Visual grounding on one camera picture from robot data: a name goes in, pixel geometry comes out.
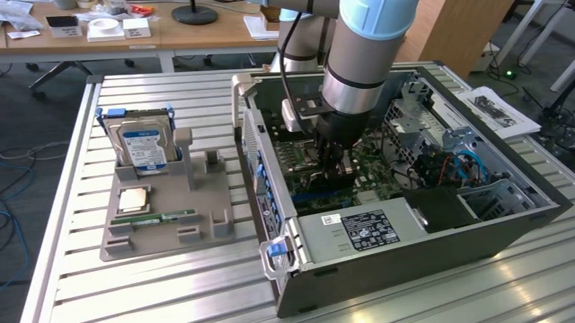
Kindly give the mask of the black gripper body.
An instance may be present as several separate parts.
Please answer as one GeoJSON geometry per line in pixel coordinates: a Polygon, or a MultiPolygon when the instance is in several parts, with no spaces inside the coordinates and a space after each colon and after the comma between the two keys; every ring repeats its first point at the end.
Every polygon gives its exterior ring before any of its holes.
{"type": "Polygon", "coordinates": [[[328,112],[317,117],[315,131],[317,138],[341,147],[352,147],[363,136],[369,113],[343,114],[328,112]]]}

